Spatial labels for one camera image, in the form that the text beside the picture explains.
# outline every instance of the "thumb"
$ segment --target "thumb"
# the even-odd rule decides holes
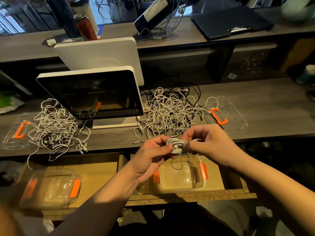
[[[170,153],[173,150],[173,145],[172,144],[167,144],[166,146],[163,147],[156,147],[152,149],[147,149],[147,156],[150,158],[154,158],[157,156],[164,156]]]
[[[198,153],[201,153],[203,155],[206,155],[208,150],[207,144],[204,142],[198,142],[198,141],[188,141],[183,145],[183,148],[185,148],[187,151],[195,151]]]

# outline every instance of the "black screen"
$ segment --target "black screen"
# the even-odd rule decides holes
[[[37,78],[79,120],[143,115],[132,71]]]

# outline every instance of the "hand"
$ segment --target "hand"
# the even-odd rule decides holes
[[[127,165],[135,173],[139,183],[146,181],[169,158],[168,154],[173,150],[173,146],[165,146],[168,139],[169,137],[162,135],[146,140],[128,162]]]
[[[191,141],[196,138],[203,142]],[[193,126],[183,134],[182,139],[188,141],[183,146],[188,151],[198,152],[226,167],[231,167],[232,162],[237,160],[234,157],[236,153],[244,153],[218,124]]]

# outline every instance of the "white monitor back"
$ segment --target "white monitor back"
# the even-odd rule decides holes
[[[132,37],[57,44],[56,53],[70,70],[131,66],[144,85],[136,41]]]

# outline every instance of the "red can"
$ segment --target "red can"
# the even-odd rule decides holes
[[[97,40],[93,26],[84,12],[75,14],[73,18],[82,36],[88,40]]]

